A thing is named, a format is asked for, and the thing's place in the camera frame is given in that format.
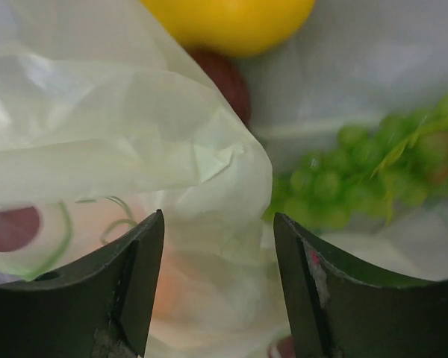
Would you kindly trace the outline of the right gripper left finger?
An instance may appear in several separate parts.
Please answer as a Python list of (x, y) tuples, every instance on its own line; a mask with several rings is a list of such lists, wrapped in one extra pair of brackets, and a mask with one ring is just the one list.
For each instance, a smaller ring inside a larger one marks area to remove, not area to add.
[(163, 248), (158, 210), (39, 280), (0, 285), (0, 357), (142, 357)]

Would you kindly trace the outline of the yellow fake lemon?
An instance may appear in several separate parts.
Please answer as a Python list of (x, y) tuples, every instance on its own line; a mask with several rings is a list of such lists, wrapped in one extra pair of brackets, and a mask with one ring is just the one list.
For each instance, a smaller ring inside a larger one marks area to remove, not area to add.
[(307, 0), (148, 0), (143, 5), (185, 48), (251, 57), (288, 40), (307, 20)]

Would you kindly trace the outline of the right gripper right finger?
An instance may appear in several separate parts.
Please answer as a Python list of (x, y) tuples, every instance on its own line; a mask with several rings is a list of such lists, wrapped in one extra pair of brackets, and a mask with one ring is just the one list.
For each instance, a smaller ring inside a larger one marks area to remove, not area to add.
[(448, 357), (448, 280), (367, 263), (283, 214), (273, 233), (298, 357)]

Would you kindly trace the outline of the light green plastic bag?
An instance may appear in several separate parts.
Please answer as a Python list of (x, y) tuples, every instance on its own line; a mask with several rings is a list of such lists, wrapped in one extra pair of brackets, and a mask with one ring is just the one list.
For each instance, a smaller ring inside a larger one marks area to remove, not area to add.
[(191, 274), (152, 319), (148, 357), (262, 357), (287, 332), (270, 229), (272, 169), (448, 92), (448, 1), (323, 1), (287, 42), (240, 62), (250, 129), (135, 1), (0, 1), (0, 210), (44, 226), (0, 254), (33, 278), (163, 208)]

